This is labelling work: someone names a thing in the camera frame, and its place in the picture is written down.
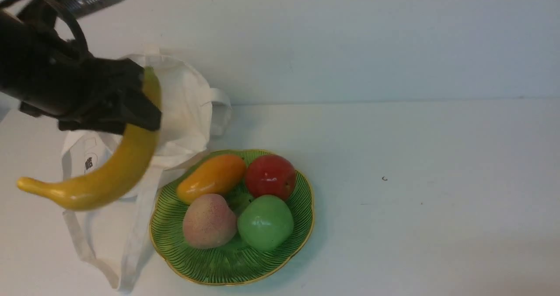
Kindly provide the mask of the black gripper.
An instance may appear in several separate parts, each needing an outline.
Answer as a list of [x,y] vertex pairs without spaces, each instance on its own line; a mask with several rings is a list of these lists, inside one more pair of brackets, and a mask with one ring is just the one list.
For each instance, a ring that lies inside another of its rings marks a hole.
[[144,69],[131,60],[24,58],[20,111],[58,120],[62,131],[122,134],[127,124],[160,130],[161,110],[142,92]]

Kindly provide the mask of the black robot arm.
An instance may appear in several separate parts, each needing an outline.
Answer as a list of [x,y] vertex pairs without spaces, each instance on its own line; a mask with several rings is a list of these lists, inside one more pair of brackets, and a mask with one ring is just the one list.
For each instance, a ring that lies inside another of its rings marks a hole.
[[131,59],[80,59],[66,41],[5,11],[0,42],[1,92],[21,112],[56,119],[61,131],[160,130],[162,113],[142,90],[144,68]]

